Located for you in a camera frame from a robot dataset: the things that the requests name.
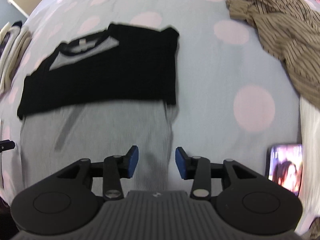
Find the tan striped garment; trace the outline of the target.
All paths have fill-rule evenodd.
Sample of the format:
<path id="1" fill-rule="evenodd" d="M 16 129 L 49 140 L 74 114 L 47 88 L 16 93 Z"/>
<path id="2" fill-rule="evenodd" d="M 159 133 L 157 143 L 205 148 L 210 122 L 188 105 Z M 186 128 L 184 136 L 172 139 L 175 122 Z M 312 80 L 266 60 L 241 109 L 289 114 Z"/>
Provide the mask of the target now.
<path id="1" fill-rule="evenodd" d="M 231 19 L 256 28 L 296 91 L 319 107 L 319 12 L 304 0 L 226 0 Z"/>

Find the white garment at bed edge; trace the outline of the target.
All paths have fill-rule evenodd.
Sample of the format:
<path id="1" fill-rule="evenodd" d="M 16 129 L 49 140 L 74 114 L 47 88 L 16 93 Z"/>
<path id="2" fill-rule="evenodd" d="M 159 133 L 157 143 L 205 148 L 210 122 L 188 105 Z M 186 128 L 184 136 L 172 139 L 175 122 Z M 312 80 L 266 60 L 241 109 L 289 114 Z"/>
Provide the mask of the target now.
<path id="1" fill-rule="evenodd" d="M 303 175 L 300 198 L 307 212 L 319 216 L 319 109 L 300 98 Z"/>

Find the grey and black raglan shirt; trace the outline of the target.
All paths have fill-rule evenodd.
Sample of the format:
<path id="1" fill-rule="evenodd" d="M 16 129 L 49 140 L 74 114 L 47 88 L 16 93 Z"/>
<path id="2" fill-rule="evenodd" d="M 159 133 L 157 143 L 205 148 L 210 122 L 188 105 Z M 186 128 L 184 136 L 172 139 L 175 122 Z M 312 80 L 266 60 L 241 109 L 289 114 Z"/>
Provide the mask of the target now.
<path id="1" fill-rule="evenodd" d="M 136 145 L 123 190 L 166 189 L 178 38 L 172 27 L 112 23 L 59 44 L 25 78 L 17 109 L 25 187 L 81 158 L 100 162 Z"/>

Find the grey pink-dotted bed sheet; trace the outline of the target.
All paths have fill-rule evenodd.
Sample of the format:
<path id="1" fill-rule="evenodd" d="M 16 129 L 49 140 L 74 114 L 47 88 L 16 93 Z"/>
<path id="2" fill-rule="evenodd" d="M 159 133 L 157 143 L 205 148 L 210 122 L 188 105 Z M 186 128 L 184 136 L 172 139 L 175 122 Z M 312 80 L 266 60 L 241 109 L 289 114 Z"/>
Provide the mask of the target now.
<path id="1" fill-rule="evenodd" d="M 17 109 L 25 78 L 62 42 L 110 24 L 178 31 L 176 112 L 167 188 L 103 199 L 103 179 L 81 158 L 25 187 Z M 275 144 L 302 144 L 300 96 L 284 65 L 264 51 L 257 29 L 229 16 L 226 0 L 42 0 L 24 26 L 31 42 L 1 96 L 1 235 L 7 239 L 302 239 L 312 216 L 296 196 L 265 177 Z M 190 198 L 175 162 L 223 164 L 212 198 Z"/>

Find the smartphone with lit screen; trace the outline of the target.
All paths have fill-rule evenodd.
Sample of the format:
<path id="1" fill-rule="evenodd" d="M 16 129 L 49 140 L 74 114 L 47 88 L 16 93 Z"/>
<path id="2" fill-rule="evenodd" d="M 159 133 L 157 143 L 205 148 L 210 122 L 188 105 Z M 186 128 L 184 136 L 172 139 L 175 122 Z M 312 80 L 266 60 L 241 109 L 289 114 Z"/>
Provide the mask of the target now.
<path id="1" fill-rule="evenodd" d="M 265 177 L 299 196 L 303 171 L 302 144 L 275 144 L 266 154 Z"/>

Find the stack of folded clothes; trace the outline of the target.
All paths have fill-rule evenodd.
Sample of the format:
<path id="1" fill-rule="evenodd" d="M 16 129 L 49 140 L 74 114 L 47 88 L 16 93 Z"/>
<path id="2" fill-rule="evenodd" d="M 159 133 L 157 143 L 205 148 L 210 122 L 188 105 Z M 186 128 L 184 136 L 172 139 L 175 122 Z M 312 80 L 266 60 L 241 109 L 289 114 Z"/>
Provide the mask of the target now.
<path id="1" fill-rule="evenodd" d="M 1 29 L 1 96 L 11 89 L 15 73 L 31 42 L 29 28 L 17 21 Z"/>

